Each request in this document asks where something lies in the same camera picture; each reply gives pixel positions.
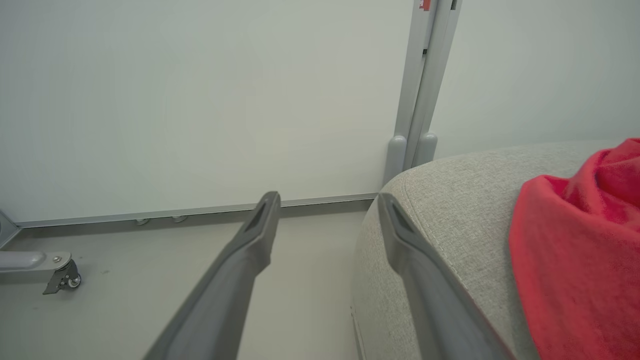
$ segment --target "white panel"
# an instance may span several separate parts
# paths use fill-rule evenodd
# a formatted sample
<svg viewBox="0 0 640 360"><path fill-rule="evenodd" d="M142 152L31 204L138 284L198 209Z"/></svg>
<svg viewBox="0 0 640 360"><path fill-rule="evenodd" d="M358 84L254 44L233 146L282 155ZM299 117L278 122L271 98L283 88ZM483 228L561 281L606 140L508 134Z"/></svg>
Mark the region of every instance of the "white panel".
<svg viewBox="0 0 640 360"><path fill-rule="evenodd" d="M411 1L0 3L14 222L371 193Z"/></svg>
<svg viewBox="0 0 640 360"><path fill-rule="evenodd" d="M640 136L640 1L465 1L429 131L436 158Z"/></svg>

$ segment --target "white wall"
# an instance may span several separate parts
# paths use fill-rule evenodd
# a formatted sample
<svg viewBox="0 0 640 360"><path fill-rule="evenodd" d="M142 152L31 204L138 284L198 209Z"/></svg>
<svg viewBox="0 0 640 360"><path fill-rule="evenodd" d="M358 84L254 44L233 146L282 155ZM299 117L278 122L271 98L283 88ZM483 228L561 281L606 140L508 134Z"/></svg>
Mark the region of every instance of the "white wall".
<svg viewBox="0 0 640 360"><path fill-rule="evenodd" d="M640 136L640 1L465 0L429 131L436 158Z"/></svg>
<svg viewBox="0 0 640 360"><path fill-rule="evenodd" d="M0 209L377 192L412 4L0 0Z"/></svg>

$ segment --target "red towel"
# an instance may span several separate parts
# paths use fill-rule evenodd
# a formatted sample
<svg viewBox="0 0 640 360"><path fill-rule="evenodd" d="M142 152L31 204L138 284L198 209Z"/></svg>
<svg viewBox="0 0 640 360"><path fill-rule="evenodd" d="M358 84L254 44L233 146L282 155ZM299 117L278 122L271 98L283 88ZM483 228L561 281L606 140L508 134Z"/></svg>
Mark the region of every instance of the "red towel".
<svg viewBox="0 0 640 360"><path fill-rule="evenodd" d="M526 182L509 246L542 360L640 359L640 139Z"/></svg>

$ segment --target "cushion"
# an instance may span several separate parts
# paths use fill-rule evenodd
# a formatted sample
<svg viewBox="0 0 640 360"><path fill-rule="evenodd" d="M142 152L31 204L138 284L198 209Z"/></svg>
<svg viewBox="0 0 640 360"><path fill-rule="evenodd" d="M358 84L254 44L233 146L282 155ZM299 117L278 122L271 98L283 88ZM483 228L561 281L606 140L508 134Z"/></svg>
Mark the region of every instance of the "cushion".
<svg viewBox="0 0 640 360"><path fill-rule="evenodd" d="M522 184L569 177L599 149L620 141L547 143L440 159L407 170L393 194L518 359L538 359L513 280L509 224ZM378 205L356 244L353 311L366 360L420 359L402 280L385 254Z"/></svg>

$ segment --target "gray floor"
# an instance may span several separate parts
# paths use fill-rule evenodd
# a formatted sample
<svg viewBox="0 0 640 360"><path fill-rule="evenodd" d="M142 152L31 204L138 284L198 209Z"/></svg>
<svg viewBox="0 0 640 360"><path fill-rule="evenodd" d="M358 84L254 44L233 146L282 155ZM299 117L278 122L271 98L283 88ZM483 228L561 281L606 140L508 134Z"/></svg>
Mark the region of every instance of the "gray floor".
<svg viewBox="0 0 640 360"><path fill-rule="evenodd" d="M238 359L356 359L351 258L370 201L285 208ZM67 250L77 291L0 276L0 358L139 359L245 214L23 231L3 250Z"/></svg>

